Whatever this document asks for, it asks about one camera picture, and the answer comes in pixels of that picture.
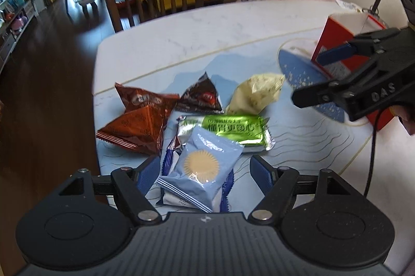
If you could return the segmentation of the person's hand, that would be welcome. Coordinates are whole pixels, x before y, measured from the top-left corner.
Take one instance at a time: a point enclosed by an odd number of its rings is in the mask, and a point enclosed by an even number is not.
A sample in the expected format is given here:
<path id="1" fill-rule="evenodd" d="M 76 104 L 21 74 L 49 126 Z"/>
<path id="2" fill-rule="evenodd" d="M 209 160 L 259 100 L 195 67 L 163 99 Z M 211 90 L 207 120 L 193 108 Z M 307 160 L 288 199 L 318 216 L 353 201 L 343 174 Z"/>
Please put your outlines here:
<path id="1" fill-rule="evenodd" d="M 411 112 L 400 105 L 394 105 L 390 110 L 394 116 L 399 118 L 399 121 L 405 128 L 406 132 L 410 136 L 413 136 L 415 134 L 414 112 Z"/>

